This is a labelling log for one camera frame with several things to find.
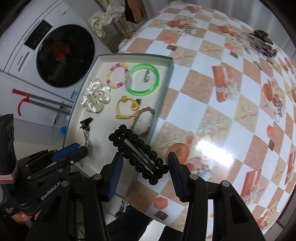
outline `robotic arm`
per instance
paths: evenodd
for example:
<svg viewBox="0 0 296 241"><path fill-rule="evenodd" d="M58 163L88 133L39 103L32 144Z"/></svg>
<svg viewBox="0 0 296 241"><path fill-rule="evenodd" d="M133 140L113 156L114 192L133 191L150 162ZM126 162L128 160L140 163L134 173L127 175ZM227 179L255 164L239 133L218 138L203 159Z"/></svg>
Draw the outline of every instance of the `robotic arm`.
<svg viewBox="0 0 296 241"><path fill-rule="evenodd" d="M99 174L83 180L80 173L69 171L71 165L88 155L87 147L74 143L59 151L44 150L19 160L16 166L12 115L0 117L0 132L0 209L6 216L19 211L31 216L41 210L25 241L78 241L77 200L83 200L86 240L110 241L102 202L109 202L115 195L123 167L122 153L117 152ZM137 156L131 147L130 151ZM213 241L234 241L238 237L242 241L265 240L229 182L204 181L181 165L173 152L168 155L168 168L177 197L189 202L182 241L205 240L208 199L214 201Z"/></svg>

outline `tray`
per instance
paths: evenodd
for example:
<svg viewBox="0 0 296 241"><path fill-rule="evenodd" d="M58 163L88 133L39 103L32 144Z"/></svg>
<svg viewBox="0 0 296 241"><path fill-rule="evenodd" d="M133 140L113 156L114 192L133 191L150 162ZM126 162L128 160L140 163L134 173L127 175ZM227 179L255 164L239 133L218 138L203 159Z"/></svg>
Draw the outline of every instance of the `tray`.
<svg viewBox="0 0 296 241"><path fill-rule="evenodd" d="M125 87L120 87L117 89L111 89L110 101L104 104L101 112L91 113L83 110L80 104L80 98L85 90L85 88L90 84L94 78L99 78L103 84L106 84L106 74L109 69L116 63L124 62L128 65L130 69L136 64L147 63L155 66L158 69L160 75L160 82L158 88L151 94L147 96L134 96L129 93ZM145 70L142 73L138 73L140 76L144 76ZM129 98L141 99L140 109L150 106L155 110L154 117L150 112L143 113L134 129L135 133L142 133L150 126L150 131L148 135L143 138L145 143L149 144L152 138L153 131L155 129L156 121L158 119L160 109L165 97L167 87L170 82L170 78L173 72L173 59L166 56L150 55L150 54L111 54L111 55L100 55L97 56L96 60L92 64L90 70L85 76L84 83L80 88L78 97L74 103L70 119L68 122L66 135L64 139L64 145L67 146L74 142L84 145L85 139L83 135L83 130L80 129L79 122L88 117L92 117L94 120L90 124L90 140L91 140L91 151L90 157L83 159L83 167L76 163L76 166L86 175L92 176L99 173L105 164L111 163L117 148L112 145L108 140L110 133L118 128L121 124L125 124L128 128L131 127L134 118L127 120L117 119L116 114L116 103L121 96L126 95ZM112 83L118 83L123 78L123 70L119 68L118 71L114 71L111 76ZM143 83L140 83L137 90L142 90ZM133 113L130 109L131 101L125 103L120 102L120 111L122 114L128 115ZM119 184L116 190L117 195L121 197L126 197L133 189L133 184L138 177L138 173L135 171L134 167L130 166L128 161L124 161L123 171L119 180Z"/></svg>

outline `red handle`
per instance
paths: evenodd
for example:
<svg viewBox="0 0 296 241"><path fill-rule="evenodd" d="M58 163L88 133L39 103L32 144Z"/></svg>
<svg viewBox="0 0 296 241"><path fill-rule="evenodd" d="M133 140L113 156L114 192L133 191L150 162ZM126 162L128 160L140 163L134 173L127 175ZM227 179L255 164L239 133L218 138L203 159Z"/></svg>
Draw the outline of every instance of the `red handle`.
<svg viewBox="0 0 296 241"><path fill-rule="evenodd" d="M18 114L19 114L19 116L21 116L22 114L20 113L20 106L22 105L22 103L23 102L30 102L30 100L29 100L29 98L30 98L30 95L27 95L27 97L26 98L24 98L24 99L22 99L20 102L19 102L19 104L18 104L18 106L17 106L17 112L18 112Z"/></svg>
<svg viewBox="0 0 296 241"><path fill-rule="evenodd" d="M19 90L16 90L16 89L12 89L12 93L13 93L13 94L18 94L18 95L23 95L23 96L28 96L28 95L29 95L29 94L26 93L26 92L19 91Z"/></svg>

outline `washing machine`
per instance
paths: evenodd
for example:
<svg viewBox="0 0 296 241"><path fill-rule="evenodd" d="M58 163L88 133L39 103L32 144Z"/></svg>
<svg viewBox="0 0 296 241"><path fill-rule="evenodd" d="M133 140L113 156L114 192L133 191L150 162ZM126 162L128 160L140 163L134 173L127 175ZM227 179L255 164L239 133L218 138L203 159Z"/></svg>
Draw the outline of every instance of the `washing machine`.
<svg viewBox="0 0 296 241"><path fill-rule="evenodd" d="M74 102L95 57L107 53L68 3L35 0L1 37L0 70Z"/></svg>

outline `pineapple charm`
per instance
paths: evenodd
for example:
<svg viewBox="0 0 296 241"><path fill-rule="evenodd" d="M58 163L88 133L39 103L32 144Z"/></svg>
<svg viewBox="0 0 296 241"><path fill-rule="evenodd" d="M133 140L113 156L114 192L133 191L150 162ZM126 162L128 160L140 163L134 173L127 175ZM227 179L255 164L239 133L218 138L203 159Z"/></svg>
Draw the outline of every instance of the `pineapple charm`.
<svg viewBox="0 0 296 241"><path fill-rule="evenodd" d="M141 99L136 99L132 104L131 104L131 109L132 110L138 110L139 106L141 104Z"/></svg>

